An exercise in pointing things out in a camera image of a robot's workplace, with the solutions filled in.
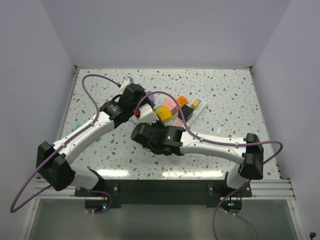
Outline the long white power strip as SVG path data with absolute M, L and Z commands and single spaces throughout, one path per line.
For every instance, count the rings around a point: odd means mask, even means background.
M 207 107 L 207 102 L 199 97 L 194 98 L 190 103 L 182 107 L 184 118 L 190 127 L 193 121 L 200 116 L 201 112 Z

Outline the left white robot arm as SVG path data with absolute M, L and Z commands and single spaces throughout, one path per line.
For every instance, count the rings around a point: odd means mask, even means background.
M 73 161 L 99 137 L 129 121 L 138 106 L 154 107 L 142 86 L 128 84 L 121 94 L 105 102 L 98 112 L 73 133 L 52 144 L 38 146 L 36 169 L 56 191 L 69 186 L 93 189 L 102 177 L 94 170 L 73 169 Z

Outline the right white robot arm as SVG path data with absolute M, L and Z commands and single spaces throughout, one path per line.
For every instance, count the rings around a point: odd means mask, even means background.
M 156 155 L 199 154 L 226 159 L 235 163 L 225 174 L 225 185 L 238 189 L 248 180 L 263 179 L 264 148 L 258 136 L 248 133 L 242 137 L 219 137 L 191 134 L 180 126 L 157 127 L 139 123 L 130 138 Z

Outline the small pink adapter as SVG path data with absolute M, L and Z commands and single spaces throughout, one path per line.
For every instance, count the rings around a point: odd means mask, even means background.
M 182 124 L 183 124 L 183 121 L 179 118 L 173 123 L 175 127 L 180 127 Z

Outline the teal triangular power strip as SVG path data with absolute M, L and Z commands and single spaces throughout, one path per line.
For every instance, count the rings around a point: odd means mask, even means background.
M 79 129 L 79 128 L 82 128 L 82 125 L 81 124 L 77 124 L 76 126 L 75 126 L 75 131 L 77 130 L 77 129 Z M 87 130 L 85 133 L 84 133 L 84 135 L 85 136 L 88 136 L 89 135 L 89 131 Z M 96 142 L 99 142 L 101 140 L 101 137 L 99 136 L 95 141 Z

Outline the black cube socket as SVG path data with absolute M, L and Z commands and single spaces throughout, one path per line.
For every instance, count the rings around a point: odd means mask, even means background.
M 183 107 L 181 107 L 181 111 L 183 113 L 185 122 L 188 122 L 194 113 L 194 110 L 188 105 L 184 105 Z

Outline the small yellow blue adapter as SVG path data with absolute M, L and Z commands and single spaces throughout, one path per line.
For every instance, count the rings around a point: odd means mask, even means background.
M 202 102 L 202 101 L 201 101 L 199 98 L 196 98 L 196 99 L 192 102 L 191 108 L 192 108 L 193 110 L 196 110 L 196 109 L 199 107 L 199 105 L 200 105 L 201 102 Z

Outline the yellow cube socket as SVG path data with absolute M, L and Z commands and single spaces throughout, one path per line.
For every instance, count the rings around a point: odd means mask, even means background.
M 166 105 L 162 105 L 160 107 L 157 107 L 154 110 L 154 112 L 164 123 L 170 121 L 171 118 L 173 117 L 171 111 L 169 110 L 169 108 Z

